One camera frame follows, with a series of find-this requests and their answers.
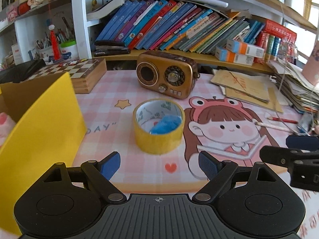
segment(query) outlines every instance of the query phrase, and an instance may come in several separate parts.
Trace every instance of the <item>cartoon frog eye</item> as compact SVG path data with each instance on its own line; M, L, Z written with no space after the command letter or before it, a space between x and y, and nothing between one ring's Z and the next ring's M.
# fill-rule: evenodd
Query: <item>cartoon frog eye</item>
M192 100L192 104L194 106L204 106L205 102L202 99L200 99L200 98L194 98Z
M239 102L237 100L234 100L234 99L227 99L228 103L232 104L232 105L238 105Z

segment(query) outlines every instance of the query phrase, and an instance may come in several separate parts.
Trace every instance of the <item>white pencil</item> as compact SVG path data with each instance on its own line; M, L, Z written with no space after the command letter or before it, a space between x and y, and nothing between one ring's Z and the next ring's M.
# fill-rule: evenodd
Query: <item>white pencil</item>
M273 129L277 129L277 130L281 130L281 131L286 131L286 132L292 133L292 131L289 128L286 128L286 127L279 127L279 126L275 126L275 125L267 124L267 123L262 123L262 122L256 122L255 125L261 126L261 127L273 128Z

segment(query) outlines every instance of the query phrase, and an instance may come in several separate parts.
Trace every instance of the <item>frog headband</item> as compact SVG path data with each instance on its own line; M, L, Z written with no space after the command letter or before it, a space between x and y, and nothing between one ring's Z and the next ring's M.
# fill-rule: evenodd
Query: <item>frog headband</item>
M230 99L230 98L225 98L224 101L218 101L218 100L214 100L214 101L207 101L201 97L192 97L189 99L189 104L190 106L192 106L195 111L193 114L193 119L194 121L198 122L198 118L200 113L210 107L210 106L227 106L227 107L232 107L240 112L242 112L243 114L245 114L249 119L253 119L253 117L251 115L248 114L248 112L246 112L243 108L242 108L242 103L234 100L234 99Z

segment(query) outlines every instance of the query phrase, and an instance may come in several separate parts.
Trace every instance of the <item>yellow tape roll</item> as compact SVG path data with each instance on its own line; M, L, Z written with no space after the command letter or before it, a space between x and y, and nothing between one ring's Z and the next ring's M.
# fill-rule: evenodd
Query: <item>yellow tape roll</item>
M182 118L181 124L168 134L152 135L149 133L154 119L164 115L176 115ZM139 104L133 111L135 141L138 147L149 154L166 154L181 143L185 124L185 113L180 105L164 99L151 99Z

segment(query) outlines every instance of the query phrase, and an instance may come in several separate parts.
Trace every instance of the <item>brown hair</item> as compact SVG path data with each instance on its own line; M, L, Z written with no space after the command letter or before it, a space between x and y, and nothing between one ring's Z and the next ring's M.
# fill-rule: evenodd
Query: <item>brown hair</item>
M224 101L224 99L207 99L207 101ZM211 121L232 121L232 120L248 120L250 122L253 121L253 119L256 119L258 122L261 122L261 119L258 117L258 115L251 109L244 108L243 109L252 116L251 119L249 119L244 113L241 111L233 108L233 107L227 107L224 105L215 105L210 106L204 109L199 117L198 117L198 123L199 124L207 124L210 120ZM193 114L195 109L194 108L187 108L184 110L185 112L185 126L184 126L184 139L185 139L185 160L186 162L189 162L190 157L192 154L198 153L197 145L202 145L198 139L198 137L192 133L192 131L189 130L188 124L191 121L194 121ZM272 146L279 146L278 143L275 141L275 139L269 134L268 130L265 127L261 127L259 130L260 136L266 135L269 139L269 142Z

